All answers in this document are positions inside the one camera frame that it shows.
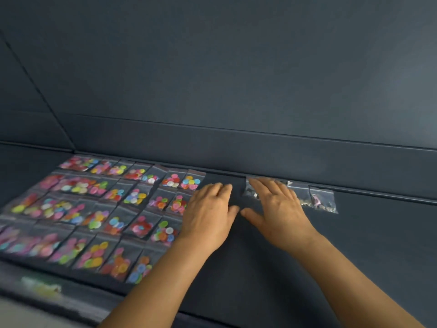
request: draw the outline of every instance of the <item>forearm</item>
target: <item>forearm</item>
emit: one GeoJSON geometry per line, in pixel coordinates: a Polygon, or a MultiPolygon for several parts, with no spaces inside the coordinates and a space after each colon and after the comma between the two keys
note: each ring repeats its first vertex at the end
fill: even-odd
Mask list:
{"type": "Polygon", "coordinates": [[[346,328],[422,327],[325,237],[314,236],[296,257],[346,328]]]}
{"type": "Polygon", "coordinates": [[[149,275],[106,318],[100,328],[167,328],[208,253],[178,238],[149,275]]]}

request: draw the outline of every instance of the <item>right hand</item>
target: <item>right hand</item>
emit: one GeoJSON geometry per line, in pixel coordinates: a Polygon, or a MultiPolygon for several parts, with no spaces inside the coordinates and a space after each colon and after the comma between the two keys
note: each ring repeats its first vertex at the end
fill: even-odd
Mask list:
{"type": "Polygon", "coordinates": [[[273,245],[298,256],[320,234],[306,217],[296,193],[270,178],[250,179],[263,205],[264,216],[251,208],[241,211],[273,245]]]}

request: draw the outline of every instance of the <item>hand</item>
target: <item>hand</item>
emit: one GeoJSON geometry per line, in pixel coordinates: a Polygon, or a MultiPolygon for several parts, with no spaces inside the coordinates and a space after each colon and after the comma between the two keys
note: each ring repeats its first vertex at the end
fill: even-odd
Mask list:
{"type": "Polygon", "coordinates": [[[296,257],[319,235],[306,217],[296,193],[270,178],[250,179],[249,183],[258,193],[264,216],[251,208],[243,209],[241,215],[269,242],[296,257]]]}
{"type": "Polygon", "coordinates": [[[182,218],[178,238],[198,243],[210,255],[227,238],[240,208],[229,205],[232,185],[208,184],[194,192],[182,218]]]}

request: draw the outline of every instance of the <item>left hand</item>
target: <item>left hand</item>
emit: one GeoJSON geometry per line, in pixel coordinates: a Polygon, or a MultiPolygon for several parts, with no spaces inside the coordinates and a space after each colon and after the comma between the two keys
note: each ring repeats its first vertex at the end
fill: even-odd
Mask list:
{"type": "Polygon", "coordinates": [[[229,207],[232,185],[208,184],[194,192],[182,218],[178,239],[199,244],[210,255],[227,238],[240,208],[229,207]]]}

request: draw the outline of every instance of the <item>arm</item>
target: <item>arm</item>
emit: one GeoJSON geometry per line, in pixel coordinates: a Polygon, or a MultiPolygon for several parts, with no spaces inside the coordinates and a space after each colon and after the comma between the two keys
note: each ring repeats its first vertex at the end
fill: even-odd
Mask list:
{"type": "Polygon", "coordinates": [[[296,193],[268,178],[250,183],[259,195],[264,216],[248,208],[241,214],[305,267],[343,326],[423,327],[315,230],[296,193]]]}
{"type": "Polygon", "coordinates": [[[199,270],[225,241],[239,207],[228,207],[232,185],[196,191],[173,246],[99,328],[167,328],[199,270]]]}

